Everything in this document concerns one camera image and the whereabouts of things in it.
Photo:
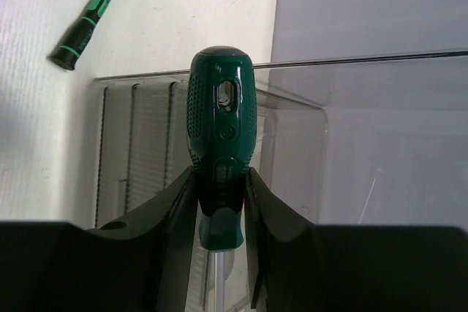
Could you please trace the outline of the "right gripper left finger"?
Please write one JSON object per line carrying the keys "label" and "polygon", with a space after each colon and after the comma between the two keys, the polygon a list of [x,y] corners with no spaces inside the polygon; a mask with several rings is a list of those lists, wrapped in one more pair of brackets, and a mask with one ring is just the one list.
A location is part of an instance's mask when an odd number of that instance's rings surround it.
{"label": "right gripper left finger", "polygon": [[3,311],[183,311],[197,217],[195,173],[99,229],[1,223]]}

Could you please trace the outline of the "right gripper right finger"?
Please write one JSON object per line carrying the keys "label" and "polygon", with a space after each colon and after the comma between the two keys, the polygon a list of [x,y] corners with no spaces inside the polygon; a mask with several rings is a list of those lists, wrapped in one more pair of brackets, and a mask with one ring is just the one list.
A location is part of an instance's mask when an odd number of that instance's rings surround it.
{"label": "right gripper right finger", "polygon": [[250,306],[257,311],[465,311],[456,227],[314,224],[246,176]]}

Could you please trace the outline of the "clear plastic drawer cabinet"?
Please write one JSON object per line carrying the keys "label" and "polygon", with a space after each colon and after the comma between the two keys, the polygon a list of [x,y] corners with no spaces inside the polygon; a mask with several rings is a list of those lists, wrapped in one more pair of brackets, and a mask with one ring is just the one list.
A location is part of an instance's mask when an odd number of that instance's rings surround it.
{"label": "clear plastic drawer cabinet", "polygon": [[314,224],[467,234],[467,54],[256,69],[256,165]]}

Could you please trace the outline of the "long green handle screwdriver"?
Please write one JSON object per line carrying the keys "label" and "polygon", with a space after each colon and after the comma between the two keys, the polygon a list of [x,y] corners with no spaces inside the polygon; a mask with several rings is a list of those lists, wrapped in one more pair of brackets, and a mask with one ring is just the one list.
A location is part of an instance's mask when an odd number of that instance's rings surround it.
{"label": "long green handle screwdriver", "polygon": [[186,117],[189,155],[202,210],[201,246],[214,255],[214,309],[225,308],[225,254],[241,246],[245,177],[256,143],[252,61],[212,46],[192,59]]}

